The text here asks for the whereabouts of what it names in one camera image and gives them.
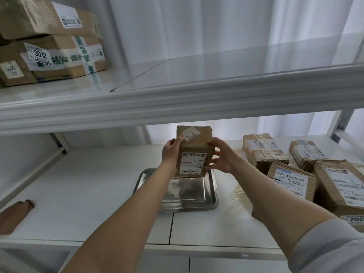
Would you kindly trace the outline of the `person's right hand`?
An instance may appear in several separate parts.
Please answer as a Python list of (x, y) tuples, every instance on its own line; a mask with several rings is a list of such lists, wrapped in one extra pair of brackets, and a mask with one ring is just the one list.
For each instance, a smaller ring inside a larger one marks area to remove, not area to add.
[(207, 163), (206, 168), (232, 174), (241, 161), (239, 155), (227, 143), (225, 150), (219, 150), (215, 146), (214, 148), (213, 157)]

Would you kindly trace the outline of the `person's left hand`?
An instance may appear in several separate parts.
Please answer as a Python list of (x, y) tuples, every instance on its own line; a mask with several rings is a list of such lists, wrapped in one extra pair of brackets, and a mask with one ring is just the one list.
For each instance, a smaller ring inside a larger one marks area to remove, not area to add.
[(170, 140), (166, 142), (162, 150), (161, 165), (166, 171), (173, 176), (177, 170), (177, 160), (180, 147), (170, 147)]

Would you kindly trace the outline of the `small labelled cardboard box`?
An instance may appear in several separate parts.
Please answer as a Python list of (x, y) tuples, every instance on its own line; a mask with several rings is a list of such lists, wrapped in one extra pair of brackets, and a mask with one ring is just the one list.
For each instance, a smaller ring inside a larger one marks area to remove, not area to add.
[(175, 177), (203, 178), (207, 173), (206, 166), (210, 164), (215, 152), (215, 146), (209, 144), (213, 138), (210, 126), (178, 125), (177, 136), (184, 140), (179, 146)]

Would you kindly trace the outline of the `person's left forearm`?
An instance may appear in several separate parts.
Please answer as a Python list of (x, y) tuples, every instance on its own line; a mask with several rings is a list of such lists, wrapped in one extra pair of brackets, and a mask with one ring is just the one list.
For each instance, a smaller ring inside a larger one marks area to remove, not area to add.
[(152, 176), (82, 244), (61, 273), (134, 273), (167, 192), (175, 164)]

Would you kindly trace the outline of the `person's right forearm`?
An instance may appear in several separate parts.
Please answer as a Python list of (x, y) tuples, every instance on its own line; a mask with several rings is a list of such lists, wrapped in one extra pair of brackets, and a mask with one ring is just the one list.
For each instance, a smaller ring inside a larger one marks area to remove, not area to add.
[(241, 158), (232, 173), (287, 259), (308, 231), (336, 217), (279, 185)]

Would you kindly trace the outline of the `white metal shelf rack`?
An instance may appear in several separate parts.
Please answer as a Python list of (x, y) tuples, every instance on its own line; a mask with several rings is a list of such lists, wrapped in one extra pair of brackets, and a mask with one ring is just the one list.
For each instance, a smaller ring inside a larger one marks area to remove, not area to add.
[(95, 13), (108, 69), (0, 88), (0, 272), (60, 272), (176, 126), (364, 163), (364, 0), (47, 0)]

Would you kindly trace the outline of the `clear-taped cardboard box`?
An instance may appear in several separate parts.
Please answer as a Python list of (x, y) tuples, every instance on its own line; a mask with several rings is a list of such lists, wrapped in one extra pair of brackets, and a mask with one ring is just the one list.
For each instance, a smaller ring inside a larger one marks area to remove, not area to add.
[(244, 135), (242, 148), (249, 163), (265, 175), (273, 162), (289, 164), (289, 159), (269, 133)]

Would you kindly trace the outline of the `silver metal tray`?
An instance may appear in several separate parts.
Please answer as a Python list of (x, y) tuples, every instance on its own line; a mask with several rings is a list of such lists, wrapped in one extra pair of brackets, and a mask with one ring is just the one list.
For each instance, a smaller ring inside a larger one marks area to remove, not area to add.
[(212, 211), (219, 202), (215, 174), (209, 169), (204, 177), (173, 177), (158, 213)]

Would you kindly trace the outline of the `barcode-labelled cardboard box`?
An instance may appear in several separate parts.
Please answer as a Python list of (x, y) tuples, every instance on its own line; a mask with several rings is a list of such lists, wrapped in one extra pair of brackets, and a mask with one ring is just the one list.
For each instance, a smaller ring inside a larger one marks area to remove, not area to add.
[(317, 181), (314, 174), (274, 161), (267, 176), (299, 197), (313, 202)]

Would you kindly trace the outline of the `small crumpled cardboard box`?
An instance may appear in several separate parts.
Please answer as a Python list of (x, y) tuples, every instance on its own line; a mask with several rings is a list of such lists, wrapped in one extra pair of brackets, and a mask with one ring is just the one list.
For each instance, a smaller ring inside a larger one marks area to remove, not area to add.
[(290, 142), (289, 152), (299, 169), (311, 171), (316, 160), (328, 160), (322, 151), (312, 141), (295, 140)]

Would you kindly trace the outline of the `large worn cardboard box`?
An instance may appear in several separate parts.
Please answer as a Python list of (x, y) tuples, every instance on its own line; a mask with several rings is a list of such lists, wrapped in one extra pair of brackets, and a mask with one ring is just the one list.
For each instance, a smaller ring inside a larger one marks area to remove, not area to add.
[(364, 175), (347, 160), (316, 160), (313, 202), (364, 233)]

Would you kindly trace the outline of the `green-taped cardboard box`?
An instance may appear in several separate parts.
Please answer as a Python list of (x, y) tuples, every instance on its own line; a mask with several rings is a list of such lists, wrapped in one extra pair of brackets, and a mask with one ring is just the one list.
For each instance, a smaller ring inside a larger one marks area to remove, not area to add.
[(48, 35), (0, 46), (0, 82), (6, 87), (78, 78), (107, 69), (94, 36)]

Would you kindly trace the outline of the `grey sleeve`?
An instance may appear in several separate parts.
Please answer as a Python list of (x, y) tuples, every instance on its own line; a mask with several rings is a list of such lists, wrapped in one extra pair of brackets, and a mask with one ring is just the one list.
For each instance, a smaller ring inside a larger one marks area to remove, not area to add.
[(341, 219), (323, 222), (298, 241), (288, 268), (292, 273), (364, 273), (364, 234)]

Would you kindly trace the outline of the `brown cardboard piece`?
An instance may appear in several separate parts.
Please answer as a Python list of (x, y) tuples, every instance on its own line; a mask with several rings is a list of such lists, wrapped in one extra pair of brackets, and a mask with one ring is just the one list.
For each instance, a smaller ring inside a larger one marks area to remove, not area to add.
[(33, 201), (27, 199), (0, 212), (0, 235), (10, 235), (34, 207)]

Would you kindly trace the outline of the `large flat cardboard box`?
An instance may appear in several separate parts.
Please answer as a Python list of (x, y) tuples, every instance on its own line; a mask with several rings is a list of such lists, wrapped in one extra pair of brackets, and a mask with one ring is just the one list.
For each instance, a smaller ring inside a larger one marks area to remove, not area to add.
[(0, 0), (0, 35), (9, 41), (43, 35), (103, 39), (93, 13), (49, 0)]

